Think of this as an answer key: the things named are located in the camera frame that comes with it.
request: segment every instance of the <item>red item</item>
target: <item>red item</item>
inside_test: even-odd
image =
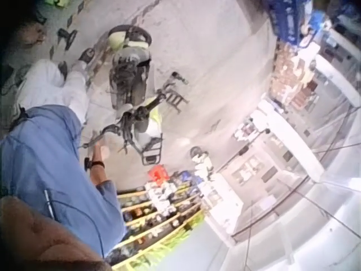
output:
[[[155,165],[150,171],[148,171],[148,175],[158,186],[161,186],[163,182],[169,180],[169,175],[162,165]]]

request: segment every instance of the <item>shirt sleeve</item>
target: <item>shirt sleeve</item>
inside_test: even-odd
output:
[[[108,180],[97,185],[103,198],[120,211],[120,202],[117,199],[117,189],[112,181]]]

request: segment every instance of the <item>blue shirt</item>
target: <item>blue shirt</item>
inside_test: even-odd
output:
[[[78,118],[68,107],[55,105],[34,107],[27,114],[29,118],[0,143],[2,195],[54,216],[106,256],[124,237],[125,223],[114,184],[106,181],[95,187],[80,166]]]

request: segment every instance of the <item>white pants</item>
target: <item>white pants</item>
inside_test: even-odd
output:
[[[39,60],[32,65],[16,93],[13,116],[19,115],[19,105],[28,110],[57,104],[69,107],[83,124],[89,105],[85,68],[86,63],[78,60],[64,81],[54,62]]]

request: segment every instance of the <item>floor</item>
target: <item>floor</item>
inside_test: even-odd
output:
[[[72,1],[74,7],[79,3]],[[39,48],[10,55],[9,62],[19,65],[48,57],[49,44],[55,42],[54,33],[59,25],[66,24],[67,14],[74,7],[62,12],[53,7],[43,10],[49,18],[49,40]],[[267,16],[251,0],[91,1],[70,27],[78,30],[71,49],[64,53],[60,44],[54,59],[71,63],[105,31],[124,23],[136,23],[152,35],[157,86],[172,71],[178,71],[190,82],[179,88],[190,100],[181,107],[181,114],[167,105],[160,107],[164,132],[161,163],[170,174],[192,168],[189,149],[201,146],[209,151],[215,167],[223,164],[239,148],[232,133],[268,89],[276,38]],[[107,69],[105,65],[89,92],[91,105],[84,141],[92,130],[101,129],[113,116]],[[111,148],[106,160],[107,174],[117,188],[143,185],[150,168],[142,166],[135,151],[129,150],[128,155],[119,152],[119,138],[110,136],[106,141]],[[86,155],[87,151],[81,150],[81,157]]]

